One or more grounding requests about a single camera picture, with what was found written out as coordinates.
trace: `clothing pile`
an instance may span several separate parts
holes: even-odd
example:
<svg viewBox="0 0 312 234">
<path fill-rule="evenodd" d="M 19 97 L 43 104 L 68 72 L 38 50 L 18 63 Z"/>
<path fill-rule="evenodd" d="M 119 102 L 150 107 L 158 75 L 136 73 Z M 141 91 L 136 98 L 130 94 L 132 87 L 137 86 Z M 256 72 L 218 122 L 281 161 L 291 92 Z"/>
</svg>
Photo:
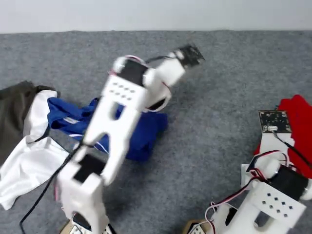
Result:
<svg viewBox="0 0 312 234">
<path fill-rule="evenodd" d="M 46 136 L 47 100 L 57 95 L 27 81 L 0 91 L 0 204 L 5 210 L 44 183 L 68 155 Z"/>
<path fill-rule="evenodd" d="M 80 109 L 57 97 L 53 88 L 27 81 L 0 91 L 0 204 L 5 210 L 18 196 L 47 181 L 68 156 L 48 136 L 50 127 L 80 141 L 98 104 L 95 98 Z M 122 110 L 119 106 L 116 119 Z M 166 114 L 142 113 L 126 157 L 146 161 L 167 125 Z M 109 137 L 104 136 L 94 147 L 108 153 Z"/>
</svg>

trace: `red cloth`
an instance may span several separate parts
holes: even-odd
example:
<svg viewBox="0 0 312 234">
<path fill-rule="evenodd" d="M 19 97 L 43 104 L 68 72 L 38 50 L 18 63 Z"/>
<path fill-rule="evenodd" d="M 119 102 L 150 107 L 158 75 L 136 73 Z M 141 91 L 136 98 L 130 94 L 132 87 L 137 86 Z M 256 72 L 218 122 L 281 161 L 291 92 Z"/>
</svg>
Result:
<svg viewBox="0 0 312 234">
<path fill-rule="evenodd" d="M 302 96 L 295 95 L 292 99 L 282 99 L 278 110 L 287 112 L 295 148 L 312 162 L 312 106 Z M 305 177 L 312 178 L 312 170 L 293 150 L 288 149 L 288 155 Z"/>
</svg>

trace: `wire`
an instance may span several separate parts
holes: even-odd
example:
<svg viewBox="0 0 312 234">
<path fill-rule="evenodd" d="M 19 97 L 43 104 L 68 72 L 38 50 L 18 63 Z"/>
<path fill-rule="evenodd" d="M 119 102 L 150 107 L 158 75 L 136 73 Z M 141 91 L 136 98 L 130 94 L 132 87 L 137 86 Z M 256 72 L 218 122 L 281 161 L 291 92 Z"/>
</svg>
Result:
<svg viewBox="0 0 312 234">
<path fill-rule="evenodd" d="M 251 183 L 252 181 L 254 181 L 255 179 L 258 179 L 258 180 L 260 180 L 261 182 L 263 181 L 263 179 L 262 179 L 261 177 L 259 177 L 259 176 L 254 176 L 254 177 L 252 177 L 252 178 L 248 181 L 248 183 L 247 183 L 244 187 L 242 187 L 240 190 L 238 190 L 237 192 L 235 192 L 235 193 L 233 193 L 232 195 L 228 196 L 227 198 L 223 199 L 222 201 L 218 202 L 217 204 L 212 205 L 212 206 L 209 206 L 209 207 L 206 209 L 206 212 L 205 212 L 205 219 L 206 219 L 207 221 L 209 220 L 209 219 L 207 218 L 207 214 L 208 214 L 208 211 L 209 211 L 210 209 L 213 209 L 214 207 L 218 207 L 218 206 L 220 206 L 220 205 L 222 205 L 222 204 L 224 204 L 224 203 L 227 203 L 227 202 L 233 200 L 234 198 L 238 197 L 239 195 L 241 195 L 241 194 L 247 189 L 247 187 L 250 185 L 250 183 Z"/>
<path fill-rule="evenodd" d="M 296 167 L 295 165 L 289 165 L 289 167 L 290 168 L 295 168 L 296 169 L 296 172 L 299 172 L 300 174 L 302 174 L 302 172 L 301 172 L 301 170 L 298 168 L 298 167 Z"/>
<path fill-rule="evenodd" d="M 307 165 L 310 169 L 312 169 L 312 164 L 307 160 L 306 157 L 302 155 L 295 147 L 292 145 L 288 144 L 287 142 L 283 141 L 281 138 L 278 137 L 277 133 L 275 131 L 272 131 L 273 135 L 275 138 L 283 142 L 288 148 L 290 148 L 292 151 L 294 151 Z"/>
<path fill-rule="evenodd" d="M 37 198 L 37 200 L 35 201 L 35 203 L 33 204 L 33 206 L 29 209 L 29 211 L 27 212 L 27 214 L 25 214 L 25 216 L 21 219 L 21 221 L 19 222 L 19 227 L 21 229 L 21 232 L 23 234 L 26 234 L 24 228 L 23 228 L 23 222 L 28 218 L 28 216 L 34 211 L 35 207 L 38 205 L 38 203 L 41 201 L 41 199 L 43 198 L 44 194 L 47 192 L 50 184 L 52 183 L 53 179 L 58 175 L 58 173 L 66 166 L 66 164 L 72 159 L 72 157 L 75 155 L 75 153 L 78 151 L 78 149 L 80 149 L 80 147 L 82 146 L 82 144 L 80 143 L 78 145 L 77 148 L 75 148 L 71 153 L 69 153 L 69 155 L 66 157 L 66 159 L 64 160 L 64 162 L 62 163 L 62 165 L 60 165 L 59 168 L 56 169 L 56 171 L 51 175 L 50 179 L 48 180 L 45 188 L 43 189 L 43 191 L 41 192 L 41 194 L 39 195 L 39 197 Z"/>
<path fill-rule="evenodd" d="M 210 206 L 213 206 L 213 205 L 215 205 L 215 203 L 212 201 L 212 202 L 210 202 L 209 205 L 210 205 Z"/>
<path fill-rule="evenodd" d="M 266 178 L 264 177 L 264 175 L 262 174 L 262 172 L 260 171 L 260 169 L 258 168 L 252 168 L 250 169 L 250 173 L 253 175 L 253 176 L 259 176 L 261 177 L 263 180 L 266 180 Z"/>
<path fill-rule="evenodd" d="M 140 57 L 138 57 L 138 56 L 125 55 L 125 57 L 128 58 L 128 59 L 135 59 L 135 60 L 139 61 L 142 64 L 146 64 L 146 62 L 143 59 L 141 59 Z"/>
<path fill-rule="evenodd" d="M 257 157 L 256 160 L 258 160 L 260 157 L 263 157 L 263 156 L 268 156 L 268 155 L 272 155 L 272 154 L 276 154 L 276 153 L 280 153 L 284 156 L 285 158 L 285 166 L 288 166 L 290 160 L 289 160 L 289 157 L 287 154 L 283 153 L 282 151 L 280 150 L 271 150 L 271 151 L 267 151 L 267 152 L 264 152 L 264 153 L 261 153 L 259 155 L 255 155 L 254 157 Z"/>
<path fill-rule="evenodd" d="M 197 223 L 197 224 L 194 225 L 193 228 L 188 232 L 188 234 L 191 234 L 191 233 L 195 230 L 195 228 L 197 228 L 198 226 L 200 226 L 200 225 L 202 225 L 202 224 L 204 224 L 204 223 L 209 223 L 210 226 L 211 226 L 212 229 L 213 229 L 213 233 L 216 234 L 216 232 L 215 232 L 215 225 L 214 225 L 210 220 L 206 220 L 206 221 L 204 221 L 204 222 Z"/>
<path fill-rule="evenodd" d="M 149 58 L 148 60 L 145 61 L 146 64 L 157 61 L 157 60 L 161 60 L 161 59 L 175 59 L 175 57 L 170 57 L 170 56 L 157 56 L 157 57 L 153 57 L 153 58 Z"/>
<path fill-rule="evenodd" d="M 100 142 L 97 142 L 96 144 L 98 144 L 108 154 L 108 151 L 105 149 L 105 147 Z"/>
</svg>

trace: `black cable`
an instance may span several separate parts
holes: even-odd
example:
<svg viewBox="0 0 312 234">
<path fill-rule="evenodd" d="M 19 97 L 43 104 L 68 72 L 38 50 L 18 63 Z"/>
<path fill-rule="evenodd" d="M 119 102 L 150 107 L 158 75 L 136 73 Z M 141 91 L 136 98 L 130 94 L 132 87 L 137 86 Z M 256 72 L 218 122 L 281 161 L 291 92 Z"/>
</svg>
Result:
<svg viewBox="0 0 312 234">
<path fill-rule="evenodd" d="M 312 164 L 307 160 L 306 157 L 303 156 L 302 153 L 300 153 L 295 147 L 288 144 L 287 142 L 283 141 L 281 138 L 278 137 L 277 133 L 275 131 L 272 131 L 275 138 L 279 139 L 281 142 L 283 142 L 285 145 L 287 145 L 288 148 L 290 148 L 292 151 L 294 151 L 307 165 L 312 168 Z"/>
<path fill-rule="evenodd" d="M 21 232 L 23 234 L 26 234 L 24 228 L 23 228 L 23 222 L 28 218 L 28 216 L 34 211 L 35 207 L 38 205 L 38 203 L 41 201 L 41 199 L 43 198 L 44 194 L 47 192 L 50 184 L 52 183 L 54 177 L 56 177 L 58 175 L 58 173 L 66 166 L 66 164 L 72 159 L 72 157 L 75 155 L 75 153 L 78 151 L 78 149 L 80 149 L 80 147 L 82 146 L 82 144 L 80 143 L 79 146 L 77 148 L 75 148 L 64 160 L 64 162 L 62 163 L 62 165 L 60 165 L 59 168 L 57 168 L 57 170 L 51 175 L 51 177 L 49 178 L 45 188 L 43 189 L 43 191 L 41 192 L 41 194 L 39 195 L 39 197 L 37 198 L 37 200 L 35 201 L 35 203 L 33 204 L 33 206 L 30 208 L 30 210 L 27 212 L 27 214 L 25 214 L 25 216 L 21 219 L 21 221 L 19 222 L 19 226 L 21 229 Z"/>
<path fill-rule="evenodd" d="M 151 63 L 157 60 L 161 60 L 161 59 L 175 59 L 175 57 L 170 57 L 170 56 L 157 56 L 157 57 L 153 57 L 153 58 L 149 58 L 148 60 L 145 61 L 145 63 Z"/>
<path fill-rule="evenodd" d="M 257 160 L 259 158 L 266 156 L 266 155 L 270 155 L 271 153 L 274 153 L 274 152 L 280 152 L 280 151 L 279 150 L 270 150 L 270 151 L 264 152 L 260 155 L 254 156 L 252 161 L 250 162 L 246 172 L 249 172 L 250 170 L 255 169 L 255 163 L 257 162 Z M 285 157 L 285 161 L 287 162 L 287 156 L 283 152 L 280 152 L 280 153 Z"/>
</svg>

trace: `dark green cloth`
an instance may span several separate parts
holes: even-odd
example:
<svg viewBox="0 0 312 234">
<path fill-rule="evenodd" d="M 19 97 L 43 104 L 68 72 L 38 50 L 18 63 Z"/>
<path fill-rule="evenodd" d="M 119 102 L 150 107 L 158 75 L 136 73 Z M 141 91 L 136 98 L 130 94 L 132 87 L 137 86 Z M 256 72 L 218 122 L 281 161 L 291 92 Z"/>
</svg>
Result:
<svg viewBox="0 0 312 234">
<path fill-rule="evenodd" d="M 53 88 L 23 81 L 0 90 L 0 165 L 23 138 L 24 119 L 36 94 L 42 90 Z"/>
</svg>

